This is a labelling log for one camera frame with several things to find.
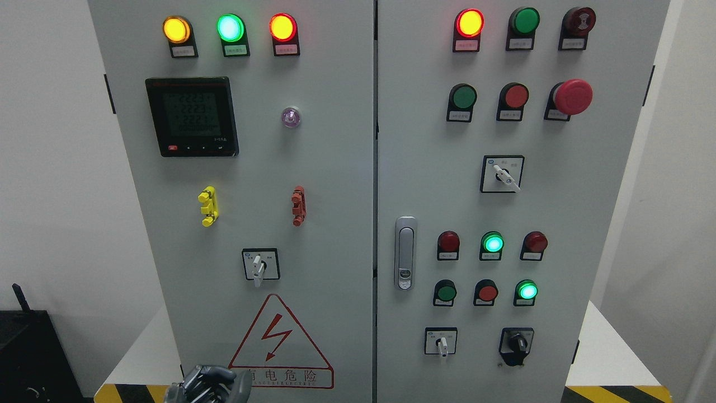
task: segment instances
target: digital power meter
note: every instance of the digital power meter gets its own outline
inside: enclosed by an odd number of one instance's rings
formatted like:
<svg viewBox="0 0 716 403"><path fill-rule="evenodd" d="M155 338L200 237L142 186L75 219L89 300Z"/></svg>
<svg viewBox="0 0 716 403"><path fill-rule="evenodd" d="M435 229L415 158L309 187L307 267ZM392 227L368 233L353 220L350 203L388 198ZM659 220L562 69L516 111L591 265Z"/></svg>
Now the digital power meter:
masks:
<svg viewBox="0 0 716 403"><path fill-rule="evenodd" d="M238 154L228 77L148 78L145 84L162 156Z"/></svg>

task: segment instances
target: green indicator light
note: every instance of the green indicator light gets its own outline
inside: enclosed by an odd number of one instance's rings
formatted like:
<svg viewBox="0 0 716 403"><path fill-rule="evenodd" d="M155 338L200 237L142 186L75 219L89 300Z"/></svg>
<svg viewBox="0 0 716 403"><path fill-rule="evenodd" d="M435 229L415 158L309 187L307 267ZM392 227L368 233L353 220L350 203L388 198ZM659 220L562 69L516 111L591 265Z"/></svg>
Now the green indicator light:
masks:
<svg viewBox="0 0 716 403"><path fill-rule="evenodd" d="M454 300L457 294L457 291L452 287L442 287L437 291L437 298L443 302L448 302Z"/></svg>
<svg viewBox="0 0 716 403"><path fill-rule="evenodd" d="M524 300L531 300L537 296L537 285L532 280L523 280L517 285L517 294Z"/></svg>
<svg viewBox="0 0 716 403"><path fill-rule="evenodd" d="M539 13L532 7L517 11L512 22L515 31L523 35L531 34L538 25Z"/></svg>
<svg viewBox="0 0 716 403"><path fill-rule="evenodd" d="M499 232L488 232L483 237L483 248L488 252L500 252L504 244Z"/></svg>
<svg viewBox="0 0 716 403"><path fill-rule="evenodd" d="M467 109L475 104L478 94L467 85L458 88L453 94L453 103L458 108Z"/></svg>
<svg viewBox="0 0 716 403"><path fill-rule="evenodd" d="M221 39L227 42L236 42L243 37L246 28L235 14L224 14L216 22L216 30Z"/></svg>

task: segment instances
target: high voltage warning triangle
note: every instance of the high voltage warning triangle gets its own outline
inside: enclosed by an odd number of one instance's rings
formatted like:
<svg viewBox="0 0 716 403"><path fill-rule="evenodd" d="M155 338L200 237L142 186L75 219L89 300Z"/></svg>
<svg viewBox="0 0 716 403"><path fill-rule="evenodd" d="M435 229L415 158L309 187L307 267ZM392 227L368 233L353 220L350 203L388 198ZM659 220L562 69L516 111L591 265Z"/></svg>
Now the high voltage warning triangle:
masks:
<svg viewBox="0 0 716 403"><path fill-rule="evenodd" d="M333 367L277 294L269 294L229 368L248 369L254 387L333 389Z"/></svg>

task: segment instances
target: emergency stop button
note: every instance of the emergency stop button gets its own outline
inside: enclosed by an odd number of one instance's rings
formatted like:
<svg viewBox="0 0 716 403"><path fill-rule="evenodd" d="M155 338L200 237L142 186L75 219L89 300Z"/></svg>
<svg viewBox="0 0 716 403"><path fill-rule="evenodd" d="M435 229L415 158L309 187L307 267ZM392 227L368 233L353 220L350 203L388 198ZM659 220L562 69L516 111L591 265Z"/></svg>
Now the emergency stop button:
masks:
<svg viewBox="0 0 716 403"><path fill-rule="evenodd" d="M544 118L569 122L572 115L589 107L593 96L591 85L585 80L574 78L560 82L552 88Z"/></svg>

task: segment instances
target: green push button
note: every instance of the green push button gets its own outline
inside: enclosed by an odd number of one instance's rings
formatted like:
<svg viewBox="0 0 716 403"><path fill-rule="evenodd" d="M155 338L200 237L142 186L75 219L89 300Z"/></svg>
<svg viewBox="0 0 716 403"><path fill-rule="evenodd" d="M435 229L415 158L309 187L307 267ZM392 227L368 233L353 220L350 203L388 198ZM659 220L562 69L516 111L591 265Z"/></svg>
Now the green push button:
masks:
<svg viewBox="0 0 716 403"><path fill-rule="evenodd" d="M475 104L478 93L469 85L463 85L453 93L453 103L458 108L468 109Z"/></svg>
<svg viewBox="0 0 716 403"><path fill-rule="evenodd" d="M528 35L537 29L539 25L539 13L532 7L517 9L513 14L512 28L518 34Z"/></svg>
<svg viewBox="0 0 716 403"><path fill-rule="evenodd" d="M437 299L443 301L443 302L449 302L455 299L455 296L458 294L458 292L455 290L454 287L445 286L441 287L439 290L437 290Z"/></svg>

